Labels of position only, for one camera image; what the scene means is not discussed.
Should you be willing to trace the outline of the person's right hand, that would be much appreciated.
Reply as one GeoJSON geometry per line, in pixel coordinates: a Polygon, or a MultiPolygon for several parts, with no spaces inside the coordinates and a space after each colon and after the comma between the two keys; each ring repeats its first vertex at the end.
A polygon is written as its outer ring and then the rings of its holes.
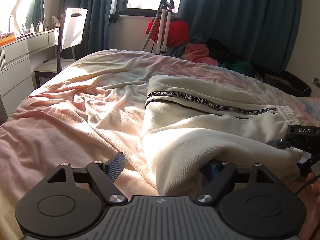
{"type": "Polygon", "coordinates": [[[306,186],[298,197],[306,207],[306,220],[299,233],[300,239],[319,239],[319,181],[306,186]]]}

